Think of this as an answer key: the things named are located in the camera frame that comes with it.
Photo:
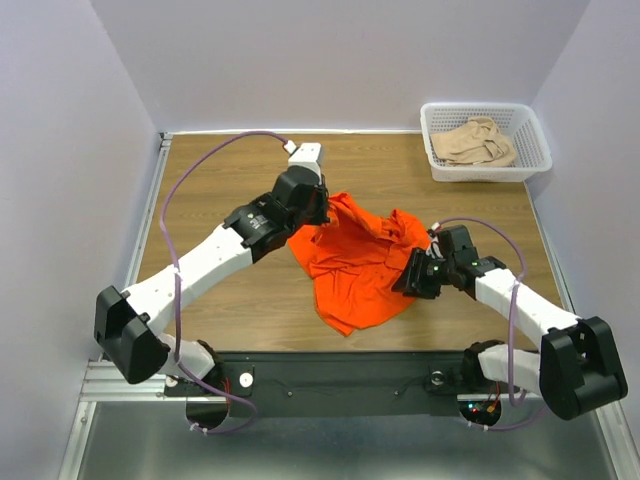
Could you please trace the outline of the orange t-shirt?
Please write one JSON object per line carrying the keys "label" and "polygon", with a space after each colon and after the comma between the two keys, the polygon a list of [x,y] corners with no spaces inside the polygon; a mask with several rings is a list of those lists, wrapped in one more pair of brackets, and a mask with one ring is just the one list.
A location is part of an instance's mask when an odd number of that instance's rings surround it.
{"label": "orange t-shirt", "polygon": [[343,336],[379,326],[414,300],[392,291],[412,250],[430,246],[415,216],[394,209],[378,216],[346,192],[329,197],[329,221],[305,225],[288,246],[313,284],[319,317]]}

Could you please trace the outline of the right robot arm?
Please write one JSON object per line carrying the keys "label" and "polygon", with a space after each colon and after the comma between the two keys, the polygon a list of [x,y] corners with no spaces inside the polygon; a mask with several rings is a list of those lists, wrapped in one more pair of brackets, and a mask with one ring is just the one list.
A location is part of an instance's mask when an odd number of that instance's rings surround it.
{"label": "right robot arm", "polygon": [[393,284],[405,297],[435,299],[452,286],[501,314],[508,330],[535,345],[519,350],[511,340],[476,342],[463,353],[460,378],[472,390],[502,383],[542,398],[562,420],[624,399],[628,383],[609,324],[581,318],[527,287],[503,262],[482,257],[464,225],[433,224],[428,248],[414,248]]}

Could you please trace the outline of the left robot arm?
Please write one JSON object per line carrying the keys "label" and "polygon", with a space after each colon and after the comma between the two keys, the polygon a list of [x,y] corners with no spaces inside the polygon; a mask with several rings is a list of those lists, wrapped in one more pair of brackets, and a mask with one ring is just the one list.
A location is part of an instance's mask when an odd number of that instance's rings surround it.
{"label": "left robot arm", "polygon": [[96,299],[94,338],[130,384],[158,373],[179,375],[199,393],[215,392],[223,371],[198,342],[165,334],[181,309],[226,277],[247,268],[303,226],[328,220],[328,193],[319,167],[292,165],[271,191],[236,208],[191,251],[146,280],[124,290],[103,289]]}

